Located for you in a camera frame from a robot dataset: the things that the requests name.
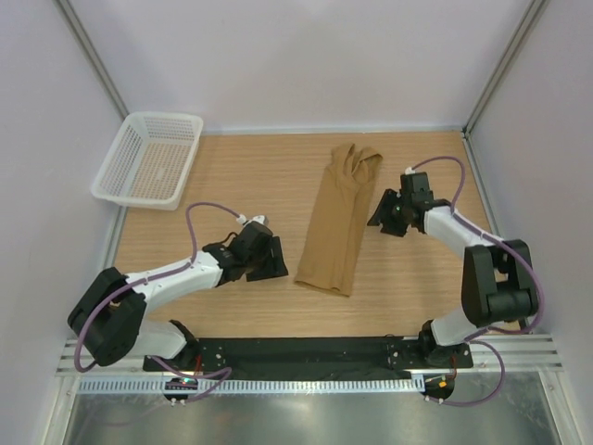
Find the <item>tan ribbed tank top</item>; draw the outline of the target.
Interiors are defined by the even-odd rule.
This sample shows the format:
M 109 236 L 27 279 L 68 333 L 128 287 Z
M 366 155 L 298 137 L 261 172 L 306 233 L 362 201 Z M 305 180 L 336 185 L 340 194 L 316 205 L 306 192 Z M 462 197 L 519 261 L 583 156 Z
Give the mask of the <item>tan ribbed tank top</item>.
M 295 283 L 348 297 L 383 156 L 366 146 L 332 149 L 313 206 Z

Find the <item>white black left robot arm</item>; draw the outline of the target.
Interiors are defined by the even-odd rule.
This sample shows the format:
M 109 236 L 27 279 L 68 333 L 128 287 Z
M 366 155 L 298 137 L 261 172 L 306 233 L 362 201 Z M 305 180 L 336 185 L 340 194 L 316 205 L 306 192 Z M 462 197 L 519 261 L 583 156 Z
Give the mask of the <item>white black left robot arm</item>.
M 257 219 L 245 222 L 230 241 L 196 248 L 186 260 L 140 273 L 105 269 L 68 317 L 78 338 L 74 366 L 81 373 L 90 371 L 81 362 L 87 351 L 91 364 L 102 367 L 133 356 L 161 359 L 175 370 L 187 370 L 196 359 L 192 334 L 178 321 L 147 319 L 150 312 L 241 278 L 254 282 L 287 274 L 280 237 Z

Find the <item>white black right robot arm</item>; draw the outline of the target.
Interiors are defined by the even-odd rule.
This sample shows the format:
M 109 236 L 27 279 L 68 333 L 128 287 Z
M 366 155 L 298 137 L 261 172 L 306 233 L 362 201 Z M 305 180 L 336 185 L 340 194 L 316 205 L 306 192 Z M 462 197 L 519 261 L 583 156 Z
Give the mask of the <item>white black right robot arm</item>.
M 385 190 L 368 225 L 399 237 L 414 227 L 462 259 L 461 305 L 427 321 L 419 332 L 417 353 L 425 365 L 450 366 L 465 343 L 486 331 L 502 332 L 503 324 L 529 317 L 539 320 L 542 291 L 527 244 L 492 235 L 452 202 L 435 198 L 425 172 L 406 170 L 398 191 Z

